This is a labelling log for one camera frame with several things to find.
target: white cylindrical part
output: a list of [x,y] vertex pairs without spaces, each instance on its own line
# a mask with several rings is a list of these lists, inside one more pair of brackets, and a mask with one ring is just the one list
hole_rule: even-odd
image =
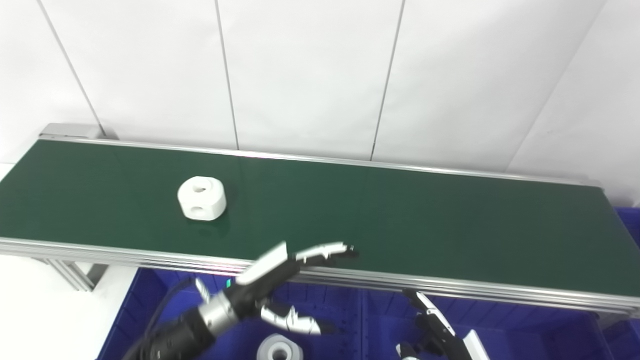
[[185,217],[211,221],[227,207],[225,187],[215,177],[194,176],[178,189],[178,201]]
[[280,334],[273,334],[260,344],[256,360],[303,360],[302,348]]

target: white cube with holes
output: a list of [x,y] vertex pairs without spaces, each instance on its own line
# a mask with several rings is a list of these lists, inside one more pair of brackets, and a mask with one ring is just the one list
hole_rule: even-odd
[[211,221],[227,207],[225,188],[215,177],[194,176],[178,189],[178,201],[185,217]]

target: robotic hand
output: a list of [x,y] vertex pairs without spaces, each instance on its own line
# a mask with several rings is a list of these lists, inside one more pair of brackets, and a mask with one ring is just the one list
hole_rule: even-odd
[[445,354],[449,360],[489,360],[475,330],[461,339],[456,336],[442,312],[421,292],[404,289],[403,294],[411,300],[414,307],[420,309],[421,313],[415,317],[415,324],[425,334],[414,346],[407,342],[396,345],[396,351],[402,360],[418,360],[417,353],[422,351],[438,356]]
[[[189,360],[213,345],[216,338],[250,316],[260,316],[276,327],[304,334],[331,332],[332,324],[312,317],[300,317],[295,308],[269,303],[269,295],[279,285],[296,275],[303,266],[328,266],[336,257],[357,257],[353,246],[341,242],[325,243],[297,254],[287,253],[281,243],[263,254],[238,275],[228,288],[192,307],[172,322],[161,324],[146,333],[123,360]],[[208,293],[196,282],[201,294]]]

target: white floor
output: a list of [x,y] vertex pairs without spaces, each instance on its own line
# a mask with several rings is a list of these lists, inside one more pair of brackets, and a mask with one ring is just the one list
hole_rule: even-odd
[[[0,179],[11,167],[0,164]],[[95,359],[135,272],[110,266],[86,293],[37,260],[0,255],[2,358]]]

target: blue plastic crate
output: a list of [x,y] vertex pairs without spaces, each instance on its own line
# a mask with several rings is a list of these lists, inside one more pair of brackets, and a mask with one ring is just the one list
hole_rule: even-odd
[[615,208],[631,237],[640,247],[640,208]]
[[[141,335],[168,288],[189,275],[193,274],[138,270],[99,359],[120,359]],[[211,291],[222,289],[228,279],[198,276]],[[301,312],[333,321],[337,333],[304,336],[280,331],[260,320],[248,320],[222,335],[200,359],[255,359],[262,340],[277,332],[298,343],[305,360],[397,360],[395,344],[420,337],[413,325],[416,310],[400,293],[289,283],[277,289],[274,298],[295,305]],[[596,316],[585,311],[430,298],[459,335],[475,329],[492,360],[638,360],[633,356],[640,354],[640,348],[635,354],[633,351],[640,343],[640,335],[632,322],[617,324],[603,333],[597,327]],[[198,293],[186,289],[167,305],[160,321],[174,318],[199,303]],[[422,358],[442,359],[429,354],[422,354]]]

